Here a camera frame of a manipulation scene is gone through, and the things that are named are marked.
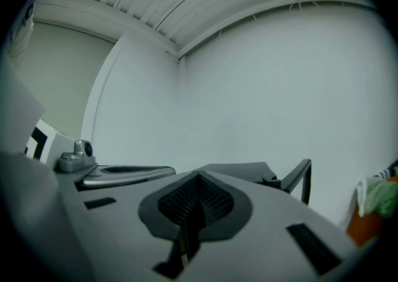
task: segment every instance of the orange object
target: orange object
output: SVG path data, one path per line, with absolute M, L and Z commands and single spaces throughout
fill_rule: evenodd
M 398 176 L 392 177 L 388 181 L 398 182 Z M 355 244 L 361 247 L 370 239 L 380 236 L 388 220 L 381 217 L 377 212 L 360 217 L 358 206 L 356 206 L 353 217 L 348 225 L 347 233 L 354 240 Z

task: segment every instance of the black slot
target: black slot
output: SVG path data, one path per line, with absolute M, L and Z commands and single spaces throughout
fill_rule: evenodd
M 96 200 L 85 201 L 86 208 L 88 210 L 103 207 L 104 205 L 113 204 L 116 202 L 112 197 L 101 198 Z
M 329 248 L 303 223 L 287 227 L 319 275 L 323 275 L 341 263 Z
M 139 166 L 111 166 L 102 168 L 101 171 L 106 174 L 123 174 L 130 172 L 144 172 L 162 169 L 165 167 L 139 167 Z

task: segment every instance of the green cloth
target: green cloth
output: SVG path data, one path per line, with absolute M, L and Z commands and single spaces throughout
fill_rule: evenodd
M 384 218 L 394 215 L 398 205 L 398 183 L 372 177 L 361 181 L 357 191 L 361 217 L 375 211 Z

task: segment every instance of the black rubber pad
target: black rubber pad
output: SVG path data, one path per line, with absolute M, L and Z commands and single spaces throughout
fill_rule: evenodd
M 341 263 L 328 247 L 303 223 L 287 227 L 319 275 L 329 272 Z
M 86 208 L 88 210 L 94 209 L 94 208 L 99 208 L 103 207 L 104 205 L 109 205 L 113 204 L 116 202 L 112 197 L 107 197 L 107 198 L 101 198 L 101 199 L 96 199 L 96 200 L 91 200 L 91 201 L 85 201 Z

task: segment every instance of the ceiling molding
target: ceiling molding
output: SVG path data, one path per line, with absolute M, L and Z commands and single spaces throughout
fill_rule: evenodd
M 235 22 L 238 22 L 245 17 L 252 16 L 254 14 L 264 12 L 266 10 L 270 9 L 275 9 L 276 7 L 282 7 L 282 6 L 288 6 L 291 4 L 298 3 L 299 0 L 275 0 L 275 1 L 270 1 L 264 4 L 259 4 L 258 6 L 250 7 L 249 9 L 242 10 L 237 12 L 236 14 L 233 14 L 223 21 L 215 24 L 213 27 L 209 28 L 207 31 L 203 32 L 200 34 L 198 37 L 194 38 L 191 42 L 187 43 L 186 45 L 182 46 L 181 49 L 179 50 L 177 57 L 180 59 L 183 57 L 186 53 L 188 53 L 190 50 L 195 48 L 197 45 L 199 45 L 201 42 L 212 36 L 214 33 L 217 33 L 224 29 L 225 27 L 230 26 L 231 24 L 234 24 Z M 364 3 L 363 0 L 300 0 L 301 3 L 303 2 L 348 2 L 348 3 L 353 3 L 353 4 L 360 4 L 363 6 L 368 6 L 371 8 L 374 8 L 373 4 L 371 3 Z
M 150 26 L 93 0 L 36 0 L 34 20 L 69 27 L 116 42 L 126 33 L 139 35 L 176 56 L 178 47 Z

